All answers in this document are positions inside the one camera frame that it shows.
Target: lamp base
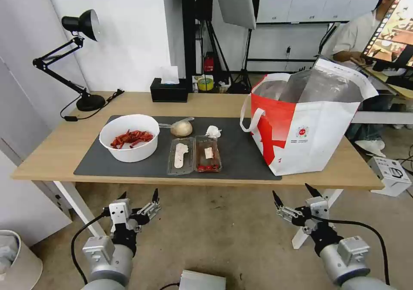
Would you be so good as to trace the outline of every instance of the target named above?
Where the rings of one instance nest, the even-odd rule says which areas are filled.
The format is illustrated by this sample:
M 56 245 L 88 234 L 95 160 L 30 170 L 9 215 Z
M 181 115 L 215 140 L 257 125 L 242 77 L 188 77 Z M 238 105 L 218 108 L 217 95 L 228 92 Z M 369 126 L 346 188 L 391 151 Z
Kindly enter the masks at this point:
M 95 111 L 106 104 L 103 96 L 83 94 L 80 100 L 76 102 L 76 107 L 80 111 Z

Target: fire extinguisher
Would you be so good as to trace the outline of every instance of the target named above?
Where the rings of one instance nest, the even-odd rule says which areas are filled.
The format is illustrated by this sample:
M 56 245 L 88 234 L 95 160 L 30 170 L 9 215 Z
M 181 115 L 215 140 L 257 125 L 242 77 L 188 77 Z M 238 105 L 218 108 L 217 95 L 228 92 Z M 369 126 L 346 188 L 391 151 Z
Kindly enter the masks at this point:
M 212 52 L 207 52 L 205 59 L 203 60 L 203 71 L 212 72 L 214 71 L 214 57 Z

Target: red and white bag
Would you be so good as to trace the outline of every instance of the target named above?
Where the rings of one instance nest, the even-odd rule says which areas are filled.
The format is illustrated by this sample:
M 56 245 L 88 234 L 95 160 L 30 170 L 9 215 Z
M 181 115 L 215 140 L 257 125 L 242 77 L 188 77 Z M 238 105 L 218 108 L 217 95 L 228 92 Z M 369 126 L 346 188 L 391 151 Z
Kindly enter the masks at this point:
M 247 96 L 240 126 L 251 132 L 274 175 L 322 171 L 360 103 L 376 95 L 362 74 L 319 59 L 310 71 L 266 75 Z

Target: gray desk mat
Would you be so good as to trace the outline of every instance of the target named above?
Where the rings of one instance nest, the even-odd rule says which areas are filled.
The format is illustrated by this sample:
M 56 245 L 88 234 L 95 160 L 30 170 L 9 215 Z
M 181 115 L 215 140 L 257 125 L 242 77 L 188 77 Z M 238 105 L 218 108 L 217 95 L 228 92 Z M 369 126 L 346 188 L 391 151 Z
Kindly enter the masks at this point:
M 108 122 L 118 117 L 120 116 L 112 116 Z M 184 117 L 154 118 L 159 123 L 172 124 Z M 249 119 L 245 119 L 244 122 L 247 125 Z M 194 121 L 191 121 L 194 129 L 191 136 L 204 135 L 210 125 L 215 125 L 223 130 L 221 137 L 218 139 L 218 149 L 222 160 L 222 171 L 219 173 L 198 173 L 194 171 L 188 175 L 167 175 L 171 142 L 175 137 L 169 129 L 161 129 L 158 136 L 158 147 L 153 155 L 135 163 L 116 160 L 101 145 L 98 136 L 74 174 L 86 176 L 281 180 L 281 176 L 274 176 L 268 168 L 251 134 L 244 133 L 239 123 L 239 118 L 197 117 Z

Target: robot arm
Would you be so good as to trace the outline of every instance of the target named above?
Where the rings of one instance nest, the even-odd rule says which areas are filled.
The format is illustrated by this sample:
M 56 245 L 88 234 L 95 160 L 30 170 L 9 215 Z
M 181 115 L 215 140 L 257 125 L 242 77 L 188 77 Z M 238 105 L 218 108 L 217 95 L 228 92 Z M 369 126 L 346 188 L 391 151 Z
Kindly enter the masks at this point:
M 143 208 L 132 209 L 126 194 L 104 208 L 113 225 L 111 236 L 91 237 L 82 251 L 89 261 L 89 283 L 83 290 L 124 290 L 133 268 L 136 235 L 161 209 L 158 189 Z
M 370 269 L 365 263 L 369 245 L 360 237 L 343 238 L 337 234 L 329 219 L 328 202 L 313 187 L 306 184 L 312 198 L 305 206 L 295 209 L 284 206 L 273 191 L 277 215 L 301 226 L 315 243 L 314 250 L 323 260 L 327 275 L 333 284 L 343 290 L 394 290 L 382 281 L 366 277 Z

